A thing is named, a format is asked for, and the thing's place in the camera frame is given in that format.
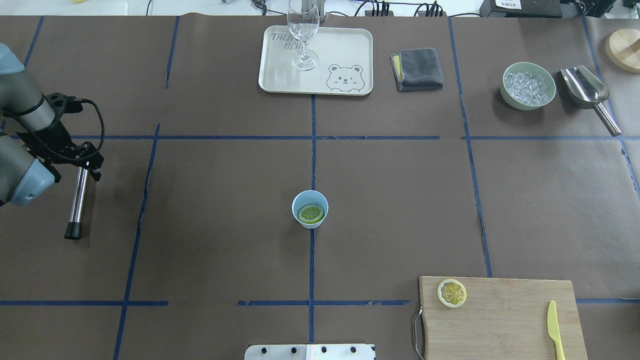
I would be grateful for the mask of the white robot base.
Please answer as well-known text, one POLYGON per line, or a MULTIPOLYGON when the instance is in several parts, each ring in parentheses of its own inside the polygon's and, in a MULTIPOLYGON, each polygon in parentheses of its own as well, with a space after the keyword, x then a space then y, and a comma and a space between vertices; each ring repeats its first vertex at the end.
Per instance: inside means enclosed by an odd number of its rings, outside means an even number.
POLYGON ((247 347, 245 360, 375 360, 373 344, 254 344, 247 347))

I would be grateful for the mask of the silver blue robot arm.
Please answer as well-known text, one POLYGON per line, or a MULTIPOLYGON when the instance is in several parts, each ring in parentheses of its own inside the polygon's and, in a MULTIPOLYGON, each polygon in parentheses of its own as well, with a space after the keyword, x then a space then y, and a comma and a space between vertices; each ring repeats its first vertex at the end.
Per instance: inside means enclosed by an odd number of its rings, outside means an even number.
POLYGON ((86 98, 44 93, 28 75, 25 65, 6 45, 0 46, 1 203, 24 207, 61 180, 58 164, 84 170, 98 182, 102 178, 102 143, 74 143, 62 116, 95 105, 86 98))

